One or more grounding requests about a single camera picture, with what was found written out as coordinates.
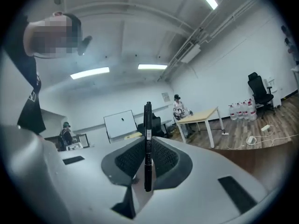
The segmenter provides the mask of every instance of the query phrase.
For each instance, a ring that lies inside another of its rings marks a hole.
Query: table leg
[[[198,131],[200,131],[200,127],[199,127],[199,124],[198,123],[196,123],[197,124],[197,128],[198,128]]]
[[[217,108],[217,113],[218,113],[218,116],[219,116],[219,121],[220,121],[220,125],[221,125],[221,130],[224,130],[223,122],[222,122],[222,119],[221,119],[221,116],[220,116],[220,113],[219,113],[218,108]]]
[[[214,148],[214,140],[213,140],[213,136],[212,136],[212,131],[211,131],[209,121],[207,119],[205,120],[205,124],[206,124],[207,133],[209,135],[210,143],[211,143],[211,148]]]
[[[169,133],[167,131],[166,124],[163,124],[163,125],[164,125],[165,131],[166,131],[166,136],[167,136],[167,138],[169,138]]]
[[[177,124],[177,125],[178,125],[179,132],[181,133],[181,136],[182,136],[182,139],[183,139],[183,143],[186,143],[186,139],[185,139],[183,130],[181,128],[181,125],[180,124]]]

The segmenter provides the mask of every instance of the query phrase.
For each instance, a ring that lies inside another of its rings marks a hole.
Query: person
[[[185,118],[189,114],[193,114],[191,110],[184,106],[184,104],[180,101],[181,97],[177,94],[174,96],[174,103],[173,103],[173,115],[177,120]],[[186,138],[189,138],[192,130],[187,124],[181,125],[182,131]]]
[[[70,127],[71,126],[70,126],[69,122],[64,122],[63,129],[60,131],[58,139],[59,139],[61,151],[65,151],[66,146],[69,146],[72,143]]]
[[[289,48],[288,53],[293,55],[293,59],[296,62],[296,65],[298,65],[299,64],[299,52],[298,52],[297,46],[295,44],[295,41],[294,41],[290,31],[285,26],[281,26],[281,30],[283,31],[283,33],[286,36],[285,44]]]
[[[19,126],[37,135],[46,129],[39,104],[42,83],[36,70],[35,56],[38,56],[35,54],[44,58],[63,57],[78,50],[81,43],[81,21],[73,14],[56,12],[36,22],[28,22],[22,14],[16,17],[4,38],[3,48],[33,87],[20,114]]]

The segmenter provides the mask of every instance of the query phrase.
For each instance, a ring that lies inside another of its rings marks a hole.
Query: ceiling
[[[83,35],[93,40],[84,56],[37,58],[43,90],[70,94],[156,82],[162,71],[138,70],[140,63],[168,64],[190,35],[204,24],[215,30],[245,0],[32,0],[30,21],[54,11],[77,15]],[[72,80],[73,73],[106,67],[110,73]]]

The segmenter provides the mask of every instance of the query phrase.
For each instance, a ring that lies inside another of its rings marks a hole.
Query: cable
[[[267,135],[267,136],[252,136],[253,139],[254,139],[254,142],[253,142],[253,143],[248,143],[248,138],[247,138],[246,141],[245,141],[246,144],[247,144],[247,145],[250,145],[250,146],[253,146],[253,145],[255,145],[255,144],[260,144],[260,143],[263,143],[263,142],[271,141],[270,147],[272,147],[272,146],[274,146],[274,141],[275,141],[275,140],[288,139],[288,138],[295,137],[295,136],[298,136],[298,135],[299,135],[299,134],[295,134],[295,135],[291,135],[291,136],[288,136],[288,137],[276,138],[276,139],[273,139],[273,140],[263,140],[263,141],[260,141],[260,142],[257,143],[257,142],[256,142],[256,138],[268,138],[268,137],[270,137],[271,135],[274,134],[274,129],[275,129],[276,127],[273,126],[273,125],[270,125],[270,126],[273,127],[273,130],[272,130],[272,132],[271,132],[269,135]],[[241,147],[243,147],[243,146],[244,146],[244,145],[243,145],[243,135],[244,135],[245,133],[250,133],[249,137],[251,136],[251,131],[246,131],[246,132],[244,132],[244,133],[242,134],[242,136],[241,136],[241,145],[240,145],[239,147],[237,147],[237,148],[229,148],[228,145],[226,145],[226,147],[227,147],[228,149],[230,149],[230,150],[237,150],[237,149],[240,149]]]

